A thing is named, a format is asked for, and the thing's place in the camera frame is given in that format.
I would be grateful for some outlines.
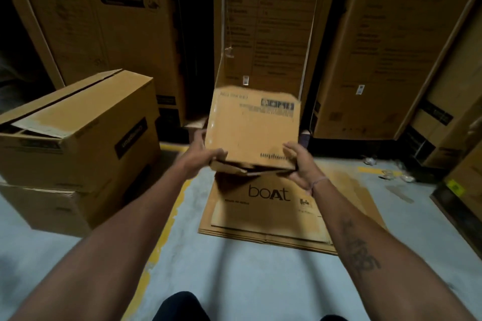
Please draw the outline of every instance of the forearm tattoo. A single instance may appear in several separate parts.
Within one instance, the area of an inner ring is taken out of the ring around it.
[[[378,260],[368,251],[366,242],[356,235],[355,226],[351,219],[343,220],[342,233],[348,251],[349,262],[359,277],[361,277],[363,271],[381,268]]]

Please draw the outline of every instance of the dark pants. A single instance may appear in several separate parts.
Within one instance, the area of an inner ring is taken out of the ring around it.
[[[162,303],[152,321],[209,321],[209,317],[194,294],[178,292]],[[326,315],[322,321],[346,321],[346,319]]]

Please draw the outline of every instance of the hand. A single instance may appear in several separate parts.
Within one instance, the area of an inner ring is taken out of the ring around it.
[[[174,162],[175,165],[183,168],[186,173],[186,179],[194,178],[204,166],[209,165],[211,160],[226,157],[227,153],[222,148],[208,150],[204,146],[205,135],[206,130],[197,130],[194,133],[194,140],[188,150],[178,156]]]
[[[298,184],[300,188],[310,190],[313,182],[325,175],[315,164],[313,156],[298,142],[290,141],[283,144],[283,146],[296,153],[296,161],[298,163],[298,171],[289,174],[288,178]]]

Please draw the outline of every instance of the bracelet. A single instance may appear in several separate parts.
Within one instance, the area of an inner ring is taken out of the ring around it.
[[[323,175],[322,177],[319,177],[317,178],[316,180],[314,180],[311,185],[310,185],[310,190],[307,190],[306,193],[310,196],[313,196],[313,189],[315,188],[315,185],[318,183],[318,182],[321,182],[322,180],[324,179],[329,179],[327,176]]]

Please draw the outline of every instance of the yellow sticker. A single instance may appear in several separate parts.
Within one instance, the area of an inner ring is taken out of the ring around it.
[[[454,192],[457,197],[465,193],[465,188],[458,184],[454,179],[450,179],[447,183],[448,188]]]

